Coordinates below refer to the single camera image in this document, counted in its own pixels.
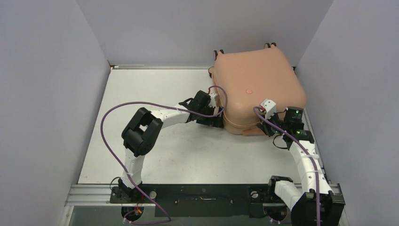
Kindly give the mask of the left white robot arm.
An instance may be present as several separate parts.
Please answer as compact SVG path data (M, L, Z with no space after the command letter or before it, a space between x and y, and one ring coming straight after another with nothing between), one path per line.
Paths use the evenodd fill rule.
M137 110L121 134L125 147L125 161L118 187L127 202L136 202L142 195L137 186L142 184L144 158L154 148L162 129L192 121L223 128L224 106L218 103L218 99L217 93L200 90L195 97L173 107L160 110L142 107Z

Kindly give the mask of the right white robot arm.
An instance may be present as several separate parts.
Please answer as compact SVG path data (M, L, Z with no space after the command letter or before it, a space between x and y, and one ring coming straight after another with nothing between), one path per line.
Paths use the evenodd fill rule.
M276 134L283 138L301 180L301 189L298 189L289 178L271 177L266 188L267 198L285 203L294 226L339 225L345 207L344 197L333 191L322 171L313 135L302 121L303 109L287 107L282 120L272 104L254 107L254 112L261 120L258 127L267 136Z

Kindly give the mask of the pink suitcase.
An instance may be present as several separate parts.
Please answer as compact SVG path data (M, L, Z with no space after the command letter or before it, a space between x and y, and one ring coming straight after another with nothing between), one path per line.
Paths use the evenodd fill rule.
M260 50L224 53L215 50L214 66L208 73L217 90L219 105L224 106L224 128L235 135L259 136L263 132L257 127L260 119L253 111L265 99L276 103L276 111L286 107L306 106L305 91L293 67L277 44L265 43Z

